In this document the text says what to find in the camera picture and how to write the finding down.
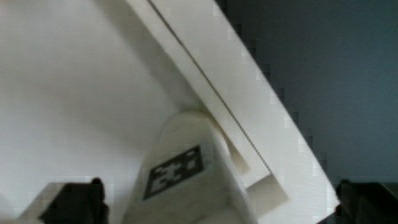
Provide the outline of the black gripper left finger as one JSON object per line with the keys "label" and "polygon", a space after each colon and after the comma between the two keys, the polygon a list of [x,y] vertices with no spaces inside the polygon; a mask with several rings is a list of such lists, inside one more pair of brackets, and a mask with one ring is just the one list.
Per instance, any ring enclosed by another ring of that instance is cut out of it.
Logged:
{"label": "black gripper left finger", "polygon": [[68,183],[39,216],[44,224],[108,224],[105,186],[100,178]]}

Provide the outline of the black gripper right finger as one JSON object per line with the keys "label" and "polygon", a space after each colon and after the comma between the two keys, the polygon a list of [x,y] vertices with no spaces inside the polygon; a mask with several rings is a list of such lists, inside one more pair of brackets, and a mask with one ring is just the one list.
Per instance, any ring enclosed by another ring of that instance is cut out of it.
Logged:
{"label": "black gripper right finger", "polygon": [[398,183],[341,180],[336,224],[398,224]]}

